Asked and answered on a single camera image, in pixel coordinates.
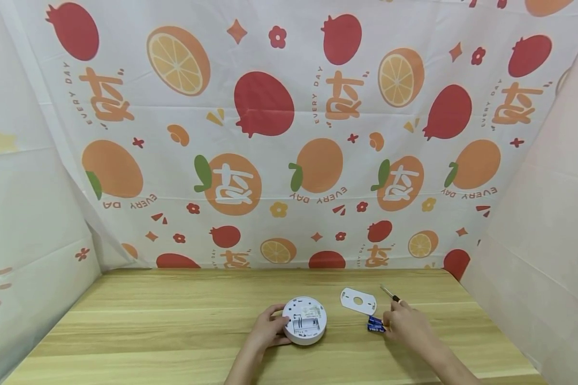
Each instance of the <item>hand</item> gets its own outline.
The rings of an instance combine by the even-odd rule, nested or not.
[[[283,327],[289,322],[289,317],[273,315],[281,311],[285,304],[272,305],[265,309],[254,322],[245,345],[250,345],[257,351],[263,351],[271,346],[288,345],[291,341],[285,337]]]
[[[422,358],[441,345],[427,317],[406,301],[392,301],[391,311],[383,313],[383,325],[387,327],[385,336],[388,340],[402,343]]]

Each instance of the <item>finger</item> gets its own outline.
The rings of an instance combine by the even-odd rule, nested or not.
[[[265,315],[271,317],[274,313],[276,313],[277,311],[281,311],[284,308],[285,308],[285,304],[274,304],[274,305],[268,307],[267,309],[265,309],[261,313],[261,315],[265,314]]]
[[[291,344],[291,340],[289,340],[285,336],[277,336],[272,340],[270,346],[280,346],[280,345],[289,345]]]
[[[383,325],[389,328],[391,321],[392,321],[392,312],[391,311],[383,312]]]
[[[398,304],[406,309],[413,309],[406,300],[401,299]]]
[[[396,335],[391,330],[386,330],[384,336],[390,341],[393,341],[393,342],[396,341]]]
[[[276,333],[280,333],[280,331],[285,327],[285,325],[289,323],[289,320],[290,320],[289,317],[278,317],[276,320],[272,321]]]
[[[398,311],[398,310],[402,310],[402,309],[403,309],[403,306],[402,306],[401,304],[397,303],[396,301],[392,301],[392,306],[391,306],[391,308],[392,308],[392,311],[395,312],[395,311]]]

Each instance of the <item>person's left hand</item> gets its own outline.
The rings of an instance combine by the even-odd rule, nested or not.
[[[291,343],[283,333],[283,327],[289,322],[289,317],[273,315],[284,307],[285,304],[272,305],[257,317],[253,330],[247,338],[248,345],[252,345],[258,351],[263,351],[270,346],[288,345]]]

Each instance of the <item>wooden tabletop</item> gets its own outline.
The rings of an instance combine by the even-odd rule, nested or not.
[[[6,385],[222,384],[255,317],[296,296],[328,314],[315,345],[269,349],[259,384],[438,384],[401,346],[366,331],[341,306],[351,287],[390,299],[383,283],[426,313],[484,384],[545,384],[524,356],[445,271],[122,270],[94,283],[4,382]]]

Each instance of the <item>smoke detector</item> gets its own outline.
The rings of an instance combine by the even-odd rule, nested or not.
[[[283,317],[289,317],[285,325],[285,335],[297,345],[312,345],[325,332],[327,315],[319,301],[311,297],[296,297],[283,309]]]

